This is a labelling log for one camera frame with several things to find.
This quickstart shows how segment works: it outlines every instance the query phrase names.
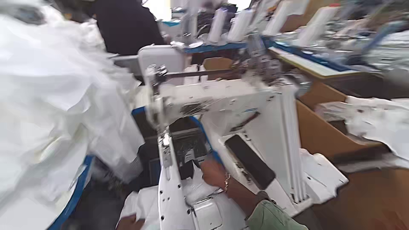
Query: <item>dark clothing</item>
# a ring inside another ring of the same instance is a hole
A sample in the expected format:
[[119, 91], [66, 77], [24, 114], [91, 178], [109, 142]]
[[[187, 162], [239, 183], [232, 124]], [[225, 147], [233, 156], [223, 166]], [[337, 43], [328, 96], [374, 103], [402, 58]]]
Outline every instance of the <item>dark clothing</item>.
[[134, 55], [152, 43], [165, 44], [155, 17], [138, 0], [97, 0], [92, 8], [107, 52]]

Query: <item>green sleeve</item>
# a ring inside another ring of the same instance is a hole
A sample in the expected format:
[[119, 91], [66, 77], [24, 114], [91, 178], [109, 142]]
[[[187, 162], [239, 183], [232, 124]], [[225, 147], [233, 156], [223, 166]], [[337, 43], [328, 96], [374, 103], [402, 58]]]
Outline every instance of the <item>green sleeve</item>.
[[308, 230], [297, 223], [281, 208], [270, 201], [258, 203], [251, 216], [247, 219], [250, 230]]

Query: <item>gold bracelet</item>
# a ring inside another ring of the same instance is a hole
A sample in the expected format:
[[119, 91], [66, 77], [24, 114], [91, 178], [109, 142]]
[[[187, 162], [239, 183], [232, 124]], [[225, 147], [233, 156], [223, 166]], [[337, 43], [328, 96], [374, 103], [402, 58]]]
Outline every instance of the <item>gold bracelet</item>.
[[227, 189], [229, 188], [229, 180], [230, 180], [230, 174], [226, 173], [226, 175], [225, 175], [225, 192], [227, 192]]

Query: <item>human hand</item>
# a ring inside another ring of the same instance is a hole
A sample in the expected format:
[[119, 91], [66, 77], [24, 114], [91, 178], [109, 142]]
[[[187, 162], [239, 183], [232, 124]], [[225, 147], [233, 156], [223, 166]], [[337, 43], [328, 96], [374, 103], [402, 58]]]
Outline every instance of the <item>human hand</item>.
[[203, 180], [212, 186], [224, 188], [226, 171], [215, 160], [205, 160], [200, 165], [203, 172]]
[[144, 225], [145, 220], [136, 221], [136, 214], [123, 217], [117, 226], [116, 230], [140, 230]]

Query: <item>sewing machine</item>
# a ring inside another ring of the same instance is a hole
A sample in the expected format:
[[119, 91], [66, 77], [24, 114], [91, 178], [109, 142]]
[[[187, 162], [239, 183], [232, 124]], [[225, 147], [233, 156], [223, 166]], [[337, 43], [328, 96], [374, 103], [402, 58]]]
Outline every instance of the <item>sewing machine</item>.
[[[237, 164], [239, 153], [232, 153], [226, 144], [240, 137], [274, 171], [275, 180], [261, 187], [290, 216], [335, 197], [337, 188], [348, 182], [323, 155], [300, 149], [295, 99], [308, 90], [309, 83], [301, 75], [281, 73], [277, 60], [253, 51], [251, 60], [236, 69], [241, 79], [209, 81], [209, 74], [232, 70], [183, 72], [187, 57], [167, 45], [144, 47], [138, 55], [148, 87], [147, 120], [158, 133], [162, 230], [239, 227], [232, 225], [240, 217], [224, 207], [227, 203], [217, 203], [215, 198], [191, 207], [185, 202], [169, 132], [169, 125], [182, 117], [198, 119], [227, 172], [257, 193], [260, 184], [245, 176], [246, 169]], [[199, 76], [198, 83], [175, 81], [192, 76]]]

